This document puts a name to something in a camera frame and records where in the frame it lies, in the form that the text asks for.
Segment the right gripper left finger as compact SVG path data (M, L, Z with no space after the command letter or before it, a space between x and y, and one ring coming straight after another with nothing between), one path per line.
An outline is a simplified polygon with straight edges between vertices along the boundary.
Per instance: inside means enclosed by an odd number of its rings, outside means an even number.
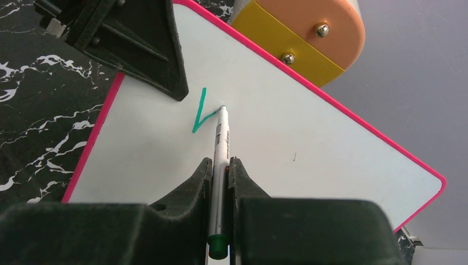
M207 264L212 160L152 204L17 204L1 215L2 264Z

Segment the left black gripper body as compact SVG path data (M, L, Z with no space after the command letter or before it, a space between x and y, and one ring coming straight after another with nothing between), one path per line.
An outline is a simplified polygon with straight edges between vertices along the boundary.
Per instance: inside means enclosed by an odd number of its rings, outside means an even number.
M77 40L83 26L76 25L87 1L82 0L37 0L34 9L41 15L40 26L45 31L59 39Z

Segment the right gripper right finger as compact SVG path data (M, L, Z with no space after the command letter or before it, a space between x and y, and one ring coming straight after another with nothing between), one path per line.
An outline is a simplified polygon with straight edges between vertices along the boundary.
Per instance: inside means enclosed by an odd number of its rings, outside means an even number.
M375 203L273 198L233 157L228 170L231 264L404 264Z

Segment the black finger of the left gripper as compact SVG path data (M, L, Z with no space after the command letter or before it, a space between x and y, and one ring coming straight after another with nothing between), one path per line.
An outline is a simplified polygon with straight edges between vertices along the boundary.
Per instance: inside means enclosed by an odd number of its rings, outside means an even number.
M176 101L189 93L172 1L86 1L65 41Z

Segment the white green whiteboard marker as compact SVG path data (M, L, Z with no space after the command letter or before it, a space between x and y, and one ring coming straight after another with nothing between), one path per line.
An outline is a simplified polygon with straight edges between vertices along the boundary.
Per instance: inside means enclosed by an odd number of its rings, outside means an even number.
M228 111L223 105L217 112L215 149L212 169L211 202L207 243L209 257L221 260L228 254L225 224L226 172L230 164Z

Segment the pink framed whiteboard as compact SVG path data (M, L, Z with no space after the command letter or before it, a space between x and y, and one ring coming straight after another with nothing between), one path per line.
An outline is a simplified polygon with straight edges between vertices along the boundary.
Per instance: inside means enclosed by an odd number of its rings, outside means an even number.
M172 7L188 95L116 75L64 202L161 198L214 153L222 105L231 156L271 196L368 200L396 231L443 191L439 173L208 10Z

